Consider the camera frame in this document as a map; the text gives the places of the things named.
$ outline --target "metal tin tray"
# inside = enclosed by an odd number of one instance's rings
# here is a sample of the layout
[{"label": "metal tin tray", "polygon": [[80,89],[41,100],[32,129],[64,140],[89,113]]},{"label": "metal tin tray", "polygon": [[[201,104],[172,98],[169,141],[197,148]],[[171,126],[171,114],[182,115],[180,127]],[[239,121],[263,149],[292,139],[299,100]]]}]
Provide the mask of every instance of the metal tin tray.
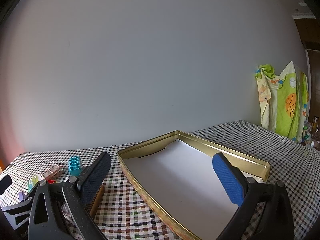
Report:
[{"label": "metal tin tray", "polygon": [[134,146],[125,148],[118,152],[118,159],[123,173],[126,175],[127,179],[130,181],[130,183],[133,185],[133,187],[145,201],[145,203],[153,210],[153,212],[156,213],[156,215],[181,239],[200,240],[198,236],[196,236],[194,233],[180,224],[159,203],[157,203],[157,201],[151,195],[149,195],[149,193],[141,186],[139,181],[133,176],[133,174],[124,163],[124,159],[144,157],[159,152],[163,150],[167,145],[174,142],[176,139],[185,142],[186,144],[205,153],[210,157],[212,157],[217,152],[222,152],[233,166],[238,167],[241,171],[244,171],[248,174],[252,174],[254,176],[262,178],[264,182],[267,182],[268,180],[271,166],[265,161],[220,146],[216,143],[200,139],[181,131],[173,131],[171,133],[167,133],[148,141],[144,141]]}]

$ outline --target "basketball print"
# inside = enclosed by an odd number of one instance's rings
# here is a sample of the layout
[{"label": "basketball print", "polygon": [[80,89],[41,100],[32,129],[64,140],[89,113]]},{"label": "basketball print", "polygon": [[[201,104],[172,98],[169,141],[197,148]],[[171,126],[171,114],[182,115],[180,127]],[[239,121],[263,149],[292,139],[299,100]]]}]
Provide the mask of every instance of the basketball print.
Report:
[{"label": "basketball print", "polygon": [[292,118],[296,109],[296,93],[288,95],[287,99],[285,100],[285,109],[287,114]]}]

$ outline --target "bottle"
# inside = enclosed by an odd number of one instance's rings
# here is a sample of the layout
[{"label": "bottle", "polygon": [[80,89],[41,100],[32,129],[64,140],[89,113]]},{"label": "bottle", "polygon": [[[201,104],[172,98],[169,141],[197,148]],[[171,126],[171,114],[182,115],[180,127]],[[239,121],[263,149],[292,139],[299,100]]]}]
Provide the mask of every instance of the bottle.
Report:
[{"label": "bottle", "polygon": [[313,134],[318,131],[318,120],[319,120],[319,117],[315,115],[313,117],[313,122],[311,126],[311,136],[313,136]]},{"label": "bottle", "polygon": [[307,129],[308,129],[308,126],[305,125],[303,127],[303,132],[302,132],[302,139],[301,139],[302,143],[306,140]]}]

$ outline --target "white paper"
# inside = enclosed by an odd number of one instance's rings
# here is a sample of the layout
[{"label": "white paper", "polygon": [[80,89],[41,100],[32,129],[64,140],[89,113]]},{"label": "white paper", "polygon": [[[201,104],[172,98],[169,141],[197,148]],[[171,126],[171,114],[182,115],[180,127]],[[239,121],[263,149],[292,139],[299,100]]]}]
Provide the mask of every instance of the white paper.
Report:
[{"label": "white paper", "polygon": [[265,182],[263,181],[263,179],[260,178],[260,177],[251,175],[251,174],[246,173],[246,172],[244,172],[244,171],[241,171],[241,172],[242,172],[242,174],[243,174],[246,178],[247,178],[247,177],[253,177],[257,182],[259,182],[259,183],[265,183]]},{"label": "white paper", "polygon": [[203,240],[216,239],[238,208],[215,174],[212,158],[178,139],[160,152],[124,162],[170,215]]}]

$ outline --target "white wall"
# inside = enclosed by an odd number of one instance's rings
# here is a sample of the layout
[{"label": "white wall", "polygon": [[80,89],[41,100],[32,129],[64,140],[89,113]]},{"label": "white wall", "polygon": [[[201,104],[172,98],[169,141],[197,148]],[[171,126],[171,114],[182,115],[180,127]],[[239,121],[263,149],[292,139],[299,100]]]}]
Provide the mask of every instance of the white wall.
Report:
[{"label": "white wall", "polygon": [[107,146],[245,119],[254,72],[306,56],[278,0],[22,0],[0,47],[6,154]]}]

